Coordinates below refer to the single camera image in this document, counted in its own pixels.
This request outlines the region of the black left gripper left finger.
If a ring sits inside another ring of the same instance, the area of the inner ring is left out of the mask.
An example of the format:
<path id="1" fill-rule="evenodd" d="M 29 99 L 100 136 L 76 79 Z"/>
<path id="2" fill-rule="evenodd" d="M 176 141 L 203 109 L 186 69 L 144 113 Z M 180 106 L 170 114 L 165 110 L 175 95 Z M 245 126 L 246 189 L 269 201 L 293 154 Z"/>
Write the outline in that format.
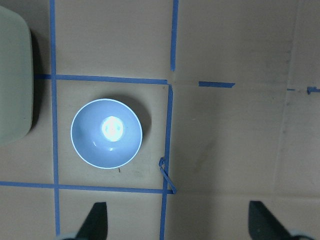
<path id="1" fill-rule="evenodd" d="M 106 240 L 108 236 L 108 212 L 106 202 L 96 202 L 77 232 L 76 240 Z"/>

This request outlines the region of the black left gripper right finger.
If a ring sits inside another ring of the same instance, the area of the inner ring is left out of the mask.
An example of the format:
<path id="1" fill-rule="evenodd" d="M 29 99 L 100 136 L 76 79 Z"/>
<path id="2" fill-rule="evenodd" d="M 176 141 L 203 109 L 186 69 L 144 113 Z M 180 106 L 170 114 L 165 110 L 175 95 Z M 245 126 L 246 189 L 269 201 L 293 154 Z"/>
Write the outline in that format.
<path id="1" fill-rule="evenodd" d="M 248 208 L 248 232 L 252 240 L 294 240 L 268 208 L 251 200 Z"/>

